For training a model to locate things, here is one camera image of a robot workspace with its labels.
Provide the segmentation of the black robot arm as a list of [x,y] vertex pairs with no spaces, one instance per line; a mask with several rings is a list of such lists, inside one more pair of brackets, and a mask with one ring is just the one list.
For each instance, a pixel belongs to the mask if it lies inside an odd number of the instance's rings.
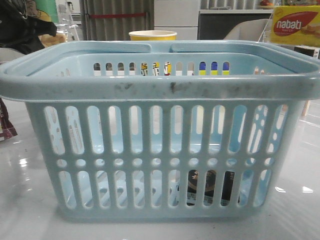
[[44,49],[39,36],[57,35],[57,27],[51,21],[29,16],[24,0],[0,2],[0,46],[22,54]]

